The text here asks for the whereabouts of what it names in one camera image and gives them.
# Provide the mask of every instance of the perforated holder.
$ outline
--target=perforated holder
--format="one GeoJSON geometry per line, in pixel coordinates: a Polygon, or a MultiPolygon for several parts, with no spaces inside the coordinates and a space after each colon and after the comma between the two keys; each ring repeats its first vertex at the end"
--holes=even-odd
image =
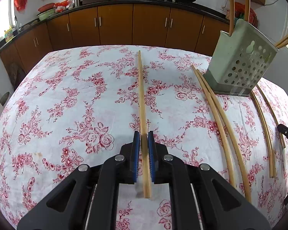
{"type": "Polygon", "coordinates": [[[258,29],[239,19],[231,37],[221,31],[204,77],[217,94],[248,96],[277,52],[258,29]]]}

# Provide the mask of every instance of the wooden chopstick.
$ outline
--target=wooden chopstick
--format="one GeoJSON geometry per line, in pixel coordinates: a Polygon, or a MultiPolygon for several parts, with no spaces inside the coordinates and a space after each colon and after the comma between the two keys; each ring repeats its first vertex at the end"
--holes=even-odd
{"type": "Polygon", "coordinates": [[[227,141],[227,137],[225,135],[225,131],[224,131],[220,116],[219,116],[217,108],[216,108],[216,106],[215,106],[215,104],[211,98],[210,93],[208,92],[202,78],[200,77],[200,74],[198,73],[198,71],[195,69],[195,67],[193,65],[192,65],[192,69],[193,69],[198,81],[200,82],[200,86],[202,87],[202,89],[204,91],[204,94],[208,100],[209,106],[212,110],[212,114],[214,115],[214,119],[216,120],[217,126],[219,128],[221,140],[223,143],[224,153],[225,153],[225,159],[226,159],[226,163],[227,163],[227,167],[228,167],[229,182],[234,188],[236,188],[236,181],[235,181],[235,177],[234,177],[234,167],[233,167],[232,160],[230,158],[229,144],[227,141]]]}
{"type": "Polygon", "coordinates": [[[229,21],[229,36],[233,34],[235,24],[235,0],[229,0],[230,4],[230,21],[229,21]]]}
{"type": "Polygon", "coordinates": [[[286,45],[288,45],[288,41],[284,41],[283,43],[279,44],[279,45],[277,46],[277,49],[280,49],[280,48],[282,48],[282,47],[284,47],[284,46],[286,46],[286,45]]]}
{"type": "Polygon", "coordinates": [[[275,163],[274,163],[274,156],[273,156],[273,153],[272,153],[271,138],[270,138],[270,135],[269,135],[269,131],[268,131],[268,127],[267,127],[267,124],[266,124],[266,120],[264,119],[262,110],[260,108],[258,100],[255,97],[255,94],[254,94],[253,91],[250,92],[250,96],[251,96],[251,98],[252,98],[252,100],[253,100],[253,102],[255,104],[255,107],[257,109],[257,112],[259,114],[260,122],[261,122],[261,125],[262,125],[262,128],[263,128],[263,133],[264,133],[264,136],[266,138],[266,146],[267,146],[267,149],[268,149],[268,156],[269,156],[270,177],[274,177],[275,176],[275,163]]]}
{"type": "Polygon", "coordinates": [[[247,171],[246,171],[246,168],[245,168],[245,165],[244,165],[244,162],[243,162],[243,158],[242,158],[242,155],[241,155],[241,152],[240,152],[240,148],[239,148],[239,145],[238,145],[238,141],[237,141],[237,138],[235,137],[235,134],[234,134],[234,130],[231,126],[231,124],[229,123],[229,120],[220,104],[220,102],[218,101],[216,95],[214,94],[213,90],[211,89],[211,87],[209,86],[208,82],[205,80],[205,78],[203,77],[203,75],[200,73],[200,71],[198,71],[198,74],[200,75],[202,81],[204,82],[206,88],[208,89],[224,123],[225,123],[225,126],[227,128],[227,131],[229,133],[229,136],[230,136],[230,139],[233,143],[233,146],[234,146],[234,150],[235,150],[235,153],[236,153],[236,156],[237,156],[237,159],[238,159],[238,164],[239,164],[239,167],[240,167],[240,170],[241,170],[241,175],[242,175],[242,181],[243,181],[243,184],[244,184],[244,189],[245,189],[245,198],[247,199],[247,201],[249,203],[252,202],[252,198],[251,198],[251,187],[250,187],[250,184],[249,184],[249,181],[248,181],[248,177],[247,177],[247,171]]]}
{"type": "MultiPolygon", "coordinates": [[[[272,114],[272,117],[273,117],[273,119],[274,119],[274,122],[275,122],[276,126],[278,126],[279,123],[278,123],[277,117],[276,117],[276,115],[275,115],[275,113],[274,113],[274,111],[273,111],[273,109],[272,109],[272,106],[270,105],[268,99],[266,98],[266,95],[263,93],[262,89],[259,87],[258,84],[256,85],[256,87],[257,87],[257,89],[259,90],[259,92],[260,92],[261,96],[263,97],[264,101],[265,101],[266,104],[268,105],[268,107],[269,107],[269,109],[270,109],[270,112],[271,112],[271,114],[272,114]]],[[[281,141],[281,144],[282,144],[282,146],[283,146],[283,149],[286,148],[286,144],[285,144],[285,140],[284,140],[283,134],[280,134],[280,141],[281,141]]]]}
{"type": "Polygon", "coordinates": [[[248,22],[250,17],[251,0],[245,0],[244,20],[248,22]]]}
{"type": "Polygon", "coordinates": [[[139,106],[140,106],[140,132],[141,132],[141,153],[142,153],[142,170],[143,170],[143,192],[144,198],[151,197],[151,177],[147,146],[147,126],[145,114],[144,85],[143,85],[143,67],[141,51],[138,52],[138,79],[139,79],[139,106]]]}
{"type": "Polygon", "coordinates": [[[274,46],[278,46],[279,44],[283,43],[284,41],[287,41],[288,40],[288,34],[286,34],[284,36],[284,38],[280,39],[277,43],[274,44],[274,46]]]}

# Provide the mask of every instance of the black countertop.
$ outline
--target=black countertop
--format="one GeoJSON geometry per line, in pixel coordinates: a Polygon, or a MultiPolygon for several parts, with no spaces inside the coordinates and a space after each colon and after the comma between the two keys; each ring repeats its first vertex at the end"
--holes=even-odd
{"type": "Polygon", "coordinates": [[[5,40],[2,40],[0,42],[0,51],[3,48],[5,48],[6,46],[8,46],[9,44],[11,44],[11,42],[15,41],[17,38],[19,38],[20,36],[22,36],[26,32],[30,31],[31,29],[35,28],[36,26],[42,24],[45,21],[52,20],[53,18],[56,18],[58,16],[65,15],[65,14],[68,14],[68,13],[71,13],[71,12],[74,12],[74,11],[77,11],[80,9],[86,9],[86,8],[97,7],[97,6],[105,6],[105,5],[114,5],[114,4],[150,4],[150,5],[172,7],[172,8],[190,11],[190,12],[197,13],[197,14],[204,15],[204,16],[209,16],[209,17],[212,17],[216,20],[219,20],[219,21],[222,21],[224,23],[229,24],[229,20],[227,20],[225,18],[224,14],[222,14],[216,10],[213,10],[211,8],[197,4],[197,3],[181,3],[181,2],[177,2],[177,1],[173,2],[173,0],[108,0],[108,1],[90,3],[90,4],[74,7],[72,9],[65,10],[61,13],[57,13],[56,15],[54,15],[50,18],[47,18],[43,21],[40,21],[40,22],[34,24],[33,26],[21,31],[19,34],[14,36],[14,38],[11,39],[9,42],[5,43],[5,40]]]}

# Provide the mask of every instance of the metal screw head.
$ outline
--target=metal screw head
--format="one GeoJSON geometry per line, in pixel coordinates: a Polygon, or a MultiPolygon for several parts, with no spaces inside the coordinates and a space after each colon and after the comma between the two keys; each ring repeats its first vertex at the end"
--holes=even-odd
{"type": "Polygon", "coordinates": [[[123,156],[123,155],[116,155],[115,156],[115,160],[116,161],[122,161],[122,160],[124,160],[125,159],[125,157],[123,156]]]}
{"type": "Polygon", "coordinates": [[[86,164],[81,164],[79,167],[78,167],[78,170],[79,171],[87,171],[88,169],[88,166],[86,164]]]}
{"type": "Polygon", "coordinates": [[[166,161],[172,161],[173,160],[173,156],[167,154],[167,155],[164,155],[163,159],[166,160],[166,161]]]}
{"type": "Polygon", "coordinates": [[[200,169],[207,171],[207,170],[210,170],[210,166],[208,164],[206,164],[206,163],[202,163],[200,165],[200,169]]]}

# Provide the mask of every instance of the white floral tablecloth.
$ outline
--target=white floral tablecloth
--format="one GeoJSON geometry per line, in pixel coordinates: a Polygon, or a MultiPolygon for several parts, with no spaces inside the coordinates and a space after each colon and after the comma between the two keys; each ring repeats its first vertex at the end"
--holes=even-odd
{"type": "MultiPolygon", "coordinates": [[[[0,117],[0,211],[16,227],[79,164],[102,164],[139,130],[137,51],[142,52],[147,127],[155,141],[185,163],[208,163],[228,180],[218,128],[191,64],[205,72],[210,57],[159,47],[97,46],[47,54],[15,91],[0,117]]],[[[280,123],[288,126],[288,96],[261,79],[280,123]]],[[[252,100],[218,95],[248,171],[252,203],[273,226],[288,191],[288,142],[282,150],[270,111],[264,111],[277,176],[269,178],[263,129],[252,100]]],[[[233,147],[237,190],[244,193],[233,147]]],[[[136,185],[120,185],[117,230],[171,229],[167,185],[143,199],[141,159],[136,185]]]]}

